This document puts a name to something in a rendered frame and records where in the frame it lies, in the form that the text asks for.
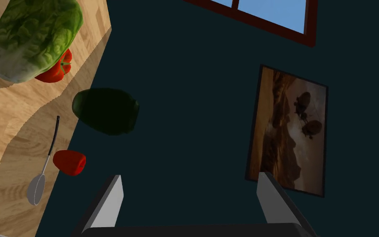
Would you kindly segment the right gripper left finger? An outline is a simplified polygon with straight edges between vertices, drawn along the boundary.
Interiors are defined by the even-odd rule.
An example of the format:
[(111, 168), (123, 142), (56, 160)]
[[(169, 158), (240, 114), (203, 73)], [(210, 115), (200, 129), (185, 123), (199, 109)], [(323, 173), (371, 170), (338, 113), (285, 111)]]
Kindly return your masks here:
[(80, 235), (89, 228), (114, 227), (124, 198), (120, 175), (107, 177), (95, 198), (85, 210), (72, 234)]

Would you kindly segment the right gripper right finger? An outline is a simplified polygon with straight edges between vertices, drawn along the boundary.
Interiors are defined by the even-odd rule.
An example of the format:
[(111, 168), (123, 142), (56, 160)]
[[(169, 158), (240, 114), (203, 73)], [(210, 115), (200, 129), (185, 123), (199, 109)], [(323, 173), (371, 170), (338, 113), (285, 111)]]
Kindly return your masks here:
[(261, 225), (265, 237), (318, 237), (271, 173), (259, 173), (257, 197), (267, 222)]

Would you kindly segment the red bell pepper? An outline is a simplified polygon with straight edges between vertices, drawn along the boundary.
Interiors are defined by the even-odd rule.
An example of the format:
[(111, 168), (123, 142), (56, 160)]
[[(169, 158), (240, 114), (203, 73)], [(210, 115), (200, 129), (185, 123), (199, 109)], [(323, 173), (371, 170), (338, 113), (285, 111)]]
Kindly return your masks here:
[(53, 156), (54, 165), (64, 174), (76, 176), (86, 164), (86, 156), (73, 150), (59, 150)]

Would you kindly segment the dark green avocado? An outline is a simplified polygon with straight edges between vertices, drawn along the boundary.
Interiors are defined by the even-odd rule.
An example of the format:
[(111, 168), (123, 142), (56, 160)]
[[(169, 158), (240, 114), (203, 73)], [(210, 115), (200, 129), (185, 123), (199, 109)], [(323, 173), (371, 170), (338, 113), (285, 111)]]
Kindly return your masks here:
[(139, 102), (127, 92), (115, 88), (90, 88), (78, 92), (72, 111), (90, 128), (117, 136), (134, 130)]

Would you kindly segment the red tomato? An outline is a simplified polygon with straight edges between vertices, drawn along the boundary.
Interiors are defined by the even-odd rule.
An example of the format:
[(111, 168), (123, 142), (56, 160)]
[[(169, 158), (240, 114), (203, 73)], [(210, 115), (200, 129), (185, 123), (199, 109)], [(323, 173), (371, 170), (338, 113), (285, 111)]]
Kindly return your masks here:
[(45, 83), (55, 83), (61, 81), (71, 70), (71, 60), (71, 51), (70, 49), (67, 49), (60, 60), (52, 68), (37, 75), (35, 79)]

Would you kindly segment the green lettuce head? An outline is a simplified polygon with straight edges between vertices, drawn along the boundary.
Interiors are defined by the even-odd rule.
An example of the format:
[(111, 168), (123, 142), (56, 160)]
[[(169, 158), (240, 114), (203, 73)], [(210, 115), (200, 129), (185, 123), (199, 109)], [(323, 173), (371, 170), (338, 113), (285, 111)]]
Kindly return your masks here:
[(0, 78), (18, 84), (49, 70), (82, 24), (77, 0), (9, 0), (0, 18)]

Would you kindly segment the brown framed wall picture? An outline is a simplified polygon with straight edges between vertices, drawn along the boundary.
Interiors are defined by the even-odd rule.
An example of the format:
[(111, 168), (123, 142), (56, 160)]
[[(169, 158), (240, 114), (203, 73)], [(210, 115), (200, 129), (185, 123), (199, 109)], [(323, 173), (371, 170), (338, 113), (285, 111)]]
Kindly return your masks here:
[(261, 65), (245, 180), (325, 196), (328, 86)]

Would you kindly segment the window with dark red frame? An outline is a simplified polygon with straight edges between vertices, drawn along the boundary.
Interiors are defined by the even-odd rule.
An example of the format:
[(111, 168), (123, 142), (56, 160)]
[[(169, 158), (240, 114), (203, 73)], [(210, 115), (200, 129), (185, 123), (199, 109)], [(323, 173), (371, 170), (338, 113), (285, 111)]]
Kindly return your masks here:
[(318, 0), (183, 0), (269, 33), (315, 47)]

